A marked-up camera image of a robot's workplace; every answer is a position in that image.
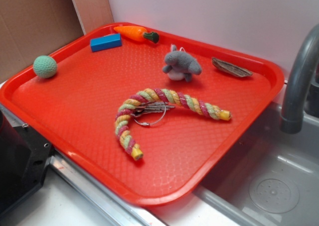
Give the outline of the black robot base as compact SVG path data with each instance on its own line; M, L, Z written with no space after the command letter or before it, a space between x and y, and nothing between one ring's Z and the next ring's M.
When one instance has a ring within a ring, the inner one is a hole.
M12 126L0 114L0 217L44 183L53 146L33 127Z

